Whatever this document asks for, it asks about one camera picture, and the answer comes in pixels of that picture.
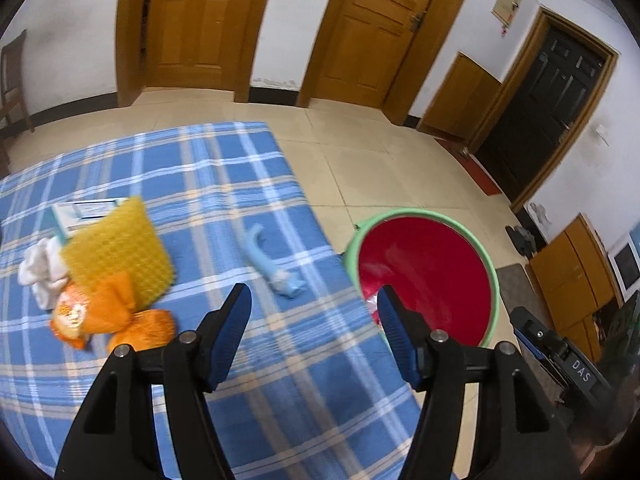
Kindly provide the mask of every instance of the plaid tablecloth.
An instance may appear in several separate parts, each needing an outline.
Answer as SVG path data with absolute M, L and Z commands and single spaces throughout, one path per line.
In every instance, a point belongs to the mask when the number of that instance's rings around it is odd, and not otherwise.
M 60 155 L 0 184 L 0 408 L 26 455 L 52 474 L 71 421 L 106 358 L 55 339 L 18 285 L 46 209 L 68 199 L 141 195 L 177 271 L 156 306 L 195 328 L 236 282 L 254 306 L 228 380 L 209 397 L 239 479 L 395 479 L 418 405 L 263 123 L 201 124 Z M 274 295 L 238 233 L 260 222 L 264 251 L 306 292 Z M 162 387 L 154 387 L 164 472 L 178 478 Z

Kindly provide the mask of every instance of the white cloth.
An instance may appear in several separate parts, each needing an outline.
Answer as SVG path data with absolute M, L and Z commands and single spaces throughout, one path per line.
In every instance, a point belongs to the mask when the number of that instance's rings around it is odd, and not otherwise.
M 24 260 L 18 267 L 18 283 L 31 287 L 41 310 L 56 306 L 67 282 L 68 269 L 60 256 L 60 248 L 56 237 L 43 238 L 24 251 Z

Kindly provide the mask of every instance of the dark front door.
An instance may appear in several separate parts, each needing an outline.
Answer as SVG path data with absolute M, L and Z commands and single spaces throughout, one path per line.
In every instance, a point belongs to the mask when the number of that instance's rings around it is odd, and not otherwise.
M 476 157 L 510 200 L 564 139 L 593 90 L 604 60 L 552 28 Z

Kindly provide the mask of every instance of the white wall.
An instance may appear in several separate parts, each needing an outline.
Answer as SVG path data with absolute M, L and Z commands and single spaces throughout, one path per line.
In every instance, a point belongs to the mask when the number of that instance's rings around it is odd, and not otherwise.
M 527 208 L 547 240 L 585 213 L 610 248 L 640 221 L 640 48 L 625 25 L 582 0 L 540 2 L 620 57 L 590 124 Z M 595 133 L 599 124 L 607 128 L 609 146 Z M 538 218 L 532 204 L 542 206 L 548 222 Z
M 300 90 L 327 1 L 267 1 L 252 86 Z
M 503 81 L 538 9 L 536 0 L 522 0 L 511 28 L 502 36 L 502 22 L 492 15 L 496 0 L 465 0 L 409 114 L 422 117 L 458 52 L 463 52 Z
M 28 111 L 115 92 L 118 0 L 25 0 L 0 44 L 27 29 L 23 81 Z

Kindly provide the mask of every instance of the silver bolt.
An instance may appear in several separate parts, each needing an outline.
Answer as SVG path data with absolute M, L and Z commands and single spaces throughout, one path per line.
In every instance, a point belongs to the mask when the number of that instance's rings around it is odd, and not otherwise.
M 433 339 L 436 343 L 444 343 L 447 339 L 449 339 L 449 334 L 447 334 L 444 330 L 437 328 L 430 334 L 431 339 Z
M 129 345 L 122 344 L 122 345 L 116 346 L 116 348 L 113 349 L 113 354 L 116 357 L 124 357 L 128 353 L 129 353 Z
M 508 341 L 502 341 L 499 343 L 498 350 L 505 355 L 513 355 L 516 353 L 516 347 Z
M 195 330 L 185 330 L 178 336 L 178 341 L 188 345 L 189 343 L 193 343 L 196 341 L 198 334 Z

